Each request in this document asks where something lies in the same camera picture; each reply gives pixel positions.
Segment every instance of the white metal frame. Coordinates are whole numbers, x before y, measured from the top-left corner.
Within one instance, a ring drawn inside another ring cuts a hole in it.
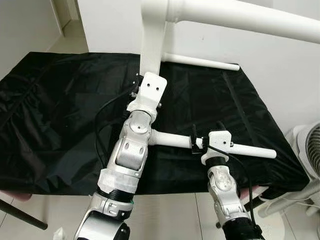
[[[171,61],[228,70],[236,64],[163,54],[166,22],[191,21],[320,44],[320,21],[237,0],[142,0],[140,74],[159,74]]]

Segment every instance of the fan grille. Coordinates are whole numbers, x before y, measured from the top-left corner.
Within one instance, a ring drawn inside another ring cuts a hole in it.
[[[314,171],[320,176],[320,125],[317,125],[310,132],[306,147],[309,162]]]

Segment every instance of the black cloth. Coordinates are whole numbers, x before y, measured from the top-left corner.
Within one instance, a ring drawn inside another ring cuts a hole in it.
[[[0,189],[33,194],[88,195],[101,169],[94,148],[93,119],[139,72],[139,55],[31,52],[0,82]],[[308,178],[254,86],[242,70],[162,63],[167,79],[152,127],[189,136],[219,129],[221,121],[238,144],[275,149],[276,159],[238,156],[255,185],[273,195],[299,191]],[[129,97],[103,112],[112,120]],[[111,154],[122,123],[101,132]],[[207,169],[191,150],[150,146],[138,194],[207,192]],[[231,174],[248,186],[232,159]]]

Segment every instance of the tiled floor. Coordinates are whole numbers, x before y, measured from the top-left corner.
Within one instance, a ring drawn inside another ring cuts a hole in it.
[[[88,52],[79,22],[70,22],[64,35],[49,52]],[[90,202],[88,196],[52,195],[33,195],[29,201],[20,202],[1,193],[0,199],[48,223],[43,231],[0,211],[1,240],[51,240],[60,227],[71,240]],[[263,219],[256,214],[256,221],[267,240],[318,240],[320,215],[307,217],[305,210],[305,206],[296,204]],[[134,210],[126,222],[131,240],[225,239],[222,230],[215,227],[217,217],[208,193],[135,196]]]

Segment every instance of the white horizontal bar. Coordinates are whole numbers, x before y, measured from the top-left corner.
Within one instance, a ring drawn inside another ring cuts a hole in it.
[[[196,139],[197,146],[202,149],[202,139]],[[163,145],[177,148],[191,149],[191,139],[189,136],[176,135],[160,132],[152,129],[149,145]]]
[[[168,22],[192,21],[320,44],[320,21],[308,17],[237,0],[167,1]]]
[[[267,159],[275,159],[277,157],[277,152],[275,150],[240,144],[234,144],[232,147],[230,147],[229,153]]]
[[[170,54],[167,52],[163,53],[161,60],[162,62],[189,64],[189,65],[196,65],[196,66],[216,68],[216,69],[225,69],[225,70],[232,70],[232,71],[238,71],[240,69],[240,66],[237,64],[204,60],[204,59],[195,58],[195,57]]]

